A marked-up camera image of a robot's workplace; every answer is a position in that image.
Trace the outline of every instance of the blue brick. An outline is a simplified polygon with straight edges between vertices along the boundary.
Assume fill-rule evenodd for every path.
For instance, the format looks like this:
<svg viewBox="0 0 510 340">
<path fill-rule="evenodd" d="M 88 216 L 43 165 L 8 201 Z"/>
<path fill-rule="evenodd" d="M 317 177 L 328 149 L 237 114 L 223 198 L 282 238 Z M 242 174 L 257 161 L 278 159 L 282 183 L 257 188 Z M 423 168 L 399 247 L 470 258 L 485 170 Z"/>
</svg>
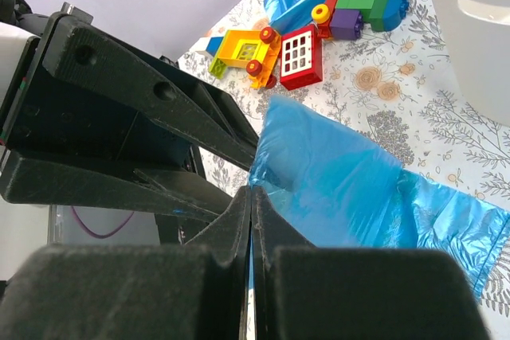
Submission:
<svg viewBox="0 0 510 340">
<path fill-rule="evenodd" d="M 402 19 L 406 16 L 406 11 L 409 8 L 409 0 L 388 0 L 386 8 L 384 9 L 384 29 L 391 31 L 397 28 Z"/>
<path fill-rule="evenodd" d="M 215 56 L 216 52 L 220 48 L 220 44 L 222 43 L 222 41 L 223 41 L 223 36 L 212 37 L 209 40 L 209 44 L 207 45 L 206 51 L 208 53 L 210 53 L 212 56 Z"/>
</svg>

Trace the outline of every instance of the cable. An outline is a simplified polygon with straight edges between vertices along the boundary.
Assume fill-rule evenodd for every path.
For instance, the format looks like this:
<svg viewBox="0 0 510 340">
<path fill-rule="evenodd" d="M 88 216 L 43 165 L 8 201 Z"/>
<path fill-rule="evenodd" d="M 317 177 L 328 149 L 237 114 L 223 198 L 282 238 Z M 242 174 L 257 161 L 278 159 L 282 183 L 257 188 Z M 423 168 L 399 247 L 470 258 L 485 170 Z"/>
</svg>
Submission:
<svg viewBox="0 0 510 340">
<path fill-rule="evenodd" d="M 127 217 L 124 220 L 124 222 L 122 222 L 120 224 L 120 226 L 117 227 L 115 230 L 109 232 L 108 234 L 98 234 L 98 233 L 93 232 L 91 229 L 89 229 L 87 227 L 87 225 L 81 220 L 76 209 L 74 209 L 74 206 L 71 206 L 71 212 L 73 213 L 74 219 L 76 220 L 78 225 L 81 227 L 81 229 L 83 229 L 83 231 L 85 231 L 89 236 L 91 236 L 92 238 L 96 238 L 96 239 L 106 239 L 106 238 L 109 238 L 110 236 L 114 236 L 129 222 L 129 220 L 133 217 L 133 215 L 135 215 L 135 212 L 131 211 L 131 214 L 129 214 L 129 217 Z"/>
</svg>

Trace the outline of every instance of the purple brick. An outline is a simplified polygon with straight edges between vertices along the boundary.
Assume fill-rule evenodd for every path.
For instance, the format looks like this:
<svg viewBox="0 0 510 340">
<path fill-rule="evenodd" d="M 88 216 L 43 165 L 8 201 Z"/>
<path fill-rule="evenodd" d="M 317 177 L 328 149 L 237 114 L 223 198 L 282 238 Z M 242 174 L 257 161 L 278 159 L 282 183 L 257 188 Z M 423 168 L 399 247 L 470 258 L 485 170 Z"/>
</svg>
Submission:
<svg viewBox="0 0 510 340">
<path fill-rule="evenodd" d="M 331 18 L 329 28 L 336 40 L 357 40 L 361 37 L 363 17 L 359 10 L 337 9 Z"/>
</svg>

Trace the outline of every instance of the yellow wheel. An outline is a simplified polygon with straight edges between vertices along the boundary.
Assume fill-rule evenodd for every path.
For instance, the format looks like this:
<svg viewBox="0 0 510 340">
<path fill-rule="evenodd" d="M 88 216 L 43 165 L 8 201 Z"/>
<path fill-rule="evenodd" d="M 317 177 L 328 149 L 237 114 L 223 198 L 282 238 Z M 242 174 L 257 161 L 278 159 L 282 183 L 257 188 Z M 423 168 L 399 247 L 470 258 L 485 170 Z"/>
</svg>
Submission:
<svg viewBox="0 0 510 340">
<path fill-rule="evenodd" d="M 331 13 L 329 12 L 328 6 L 325 4 L 319 4 L 312 10 L 312 19 L 317 24 L 322 24 L 328 21 Z"/>
</svg>

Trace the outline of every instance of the red wheel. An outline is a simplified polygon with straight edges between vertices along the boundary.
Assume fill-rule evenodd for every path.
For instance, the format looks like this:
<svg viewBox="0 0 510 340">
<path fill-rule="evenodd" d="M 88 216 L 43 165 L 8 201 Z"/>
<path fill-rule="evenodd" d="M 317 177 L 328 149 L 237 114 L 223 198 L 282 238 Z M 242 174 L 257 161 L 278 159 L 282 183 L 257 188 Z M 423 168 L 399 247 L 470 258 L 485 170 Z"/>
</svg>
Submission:
<svg viewBox="0 0 510 340">
<path fill-rule="evenodd" d="M 273 28 L 265 27 L 261 31 L 260 38 L 265 44 L 270 44 L 275 39 L 276 36 L 277 32 Z"/>
<path fill-rule="evenodd" d="M 265 85 L 267 89 L 273 89 L 277 84 L 277 77 L 274 75 L 269 75 L 268 83 Z"/>
<path fill-rule="evenodd" d="M 258 74 L 262 72 L 262 69 L 263 67 L 259 60 L 251 60 L 246 65 L 246 72 L 253 77 L 258 76 Z"/>
</svg>

